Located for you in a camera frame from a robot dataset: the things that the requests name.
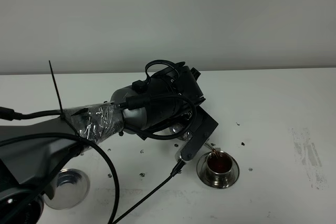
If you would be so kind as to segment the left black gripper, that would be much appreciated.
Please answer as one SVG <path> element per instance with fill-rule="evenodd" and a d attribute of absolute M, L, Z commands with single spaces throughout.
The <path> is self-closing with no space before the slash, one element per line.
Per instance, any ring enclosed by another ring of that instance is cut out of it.
<path fill-rule="evenodd" d="M 166 68 L 153 75 L 147 74 L 153 65 L 165 65 Z M 146 123 L 140 127 L 141 132 L 138 136 L 143 140 L 146 138 L 170 140 L 179 137 L 177 133 L 163 137 L 154 133 L 173 125 L 188 113 L 191 116 L 183 132 L 191 128 L 196 121 L 196 108 L 205 100 L 197 84 L 200 72 L 195 68 L 189 68 L 184 62 L 151 61 L 145 66 L 145 73 L 146 79 L 136 82 L 136 94 L 161 98 L 144 107 Z"/>

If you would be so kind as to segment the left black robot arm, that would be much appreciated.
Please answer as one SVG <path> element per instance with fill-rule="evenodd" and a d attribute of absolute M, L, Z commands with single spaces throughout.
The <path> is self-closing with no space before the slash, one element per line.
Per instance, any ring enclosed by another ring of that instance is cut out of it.
<path fill-rule="evenodd" d="M 200 72 L 184 62 L 155 60 L 150 65 L 163 69 L 115 91 L 110 101 L 30 114 L 1 108 L 6 121 L 43 118 L 33 125 L 1 127 L 1 223 L 37 223 L 43 196 L 54 198 L 61 169 L 89 148 L 105 160 L 119 188 L 115 166 L 99 147 L 115 134 L 171 140 L 191 133 L 173 175 L 195 156 L 206 141 Z"/>

